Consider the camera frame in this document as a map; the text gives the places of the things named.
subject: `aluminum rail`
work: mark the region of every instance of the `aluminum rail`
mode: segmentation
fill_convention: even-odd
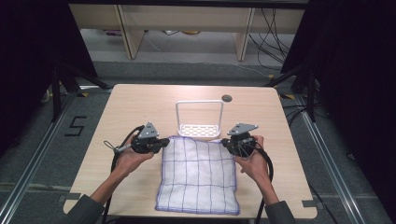
[[[301,95],[296,95],[296,100],[299,105],[305,105],[304,99]],[[346,213],[349,216],[350,221],[352,223],[367,223],[340,170],[335,164],[335,161],[332,158],[332,154],[327,148],[326,143],[324,142],[318,130],[317,124],[311,121],[311,118],[309,118],[306,112],[302,112],[302,115],[304,118],[304,122],[309,132],[311,133],[312,138],[314,139],[320,157],[323,159],[323,163],[326,167],[327,172],[329,173],[335,190],[340,196],[341,202],[346,209]]]
[[[30,182],[35,176],[35,173],[38,170],[41,162],[44,160],[47,151],[50,147],[50,144],[57,130],[62,124],[64,115],[67,112],[68,107],[71,105],[73,100],[76,99],[76,96],[77,96],[76,92],[68,93],[68,95],[64,100],[64,109],[62,110],[58,118],[55,121],[53,121],[49,126],[49,129],[47,130],[46,134],[41,140],[40,145],[35,151],[35,154],[33,155],[32,159],[30,159],[28,165],[23,171],[23,174],[21,175],[19,181],[17,182],[11,193],[8,195],[6,202],[2,205],[0,209],[0,222],[2,224],[9,223],[9,221],[12,219],[14,213],[16,212],[23,198],[23,195],[25,194],[26,190],[29,188]]]

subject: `wooden table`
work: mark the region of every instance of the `wooden table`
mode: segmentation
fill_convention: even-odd
[[[220,100],[224,94],[231,95],[233,99],[230,103],[224,103],[219,138],[229,138],[226,133],[237,122],[259,125],[259,129],[250,133],[264,136],[264,148],[275,168],[273,184],[279,199],[288,203],[296,218],[314,218],[317,215],[316,207],[303,206],[303,201],[312,202],[313,198],[278,95],[272,88],[117,85],[92,137],[71,193],[91,195],[108,177],[113,151],[104,145],[105,140],[118,145],[133,128],[146,125],[148,121],[154,124],[160,138],[177,135],[177,101]],[[202,122],[205,114],[198,112],[195,117],[197,122]],[[257,216],[261,193],[253,180],[240,174],[238,164],[236,198],[241,208],[239,216],[155,211],[157,190],[161,183],[161,153],[145,161],[120,184],[113,194],[109,214],[127,217]],[[76,202],[67,200],[64,211],[67,213]]]

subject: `person's arm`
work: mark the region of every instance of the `person's arm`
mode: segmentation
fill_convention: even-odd
[[[117,165],[110,176],[90,196],[83,195],[70,212],[58,223],[95,223],[104,210],[103,205],[113,194],[122,180],[133,172],[143,161],[154,156],[152,152],[139,154],[131,148],[125,149],[117,160]]]
[[[262,136],[253,136],[258,145],[263,146],[264,138]],[[267,161],[256,150],[249,158],[242,159],[235,157],[234,160],[242,167],[241,173],[246,173],[256,182],[265,201],[265,212],[271,224],[276,223],[295,223],[293,214],[291,213],[286,202],[280,202],[276,196],[276,192],[268,175]]]
[[[91,195],[91,198],[99,204],[105,204],[120,182],[133,172],[143,161],[149,160],[154,156],[152,152],[139,154],[131,148],[125,149],[117,160],[117,165],[110,176],[102,185]]]

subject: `white wire rack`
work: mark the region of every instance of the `white wire rack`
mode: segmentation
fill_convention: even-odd
[[[217,124],[182,124],[180,123],[179,105],[182,104],[220,104],[219,122]],[[178,101],[176,103],[177,130],[180,136],[215,138],[220,135],[221,117],[224,102],[221,100]]]

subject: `wrist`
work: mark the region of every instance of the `wrist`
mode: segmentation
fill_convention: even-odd
[[[262,193],[265,204],[270,205],[273,203],[278,203],[279,199],[276,196],[274,187],[269,178],[260,178],[256,180],[256,184]]]
[[[111,172],[109,178],[113,179],[116,182],[121,182],[127,176],[128,176],[128,174],[125,174],[124,171],[116,168],[116,169],[114,169],[113,172]]]

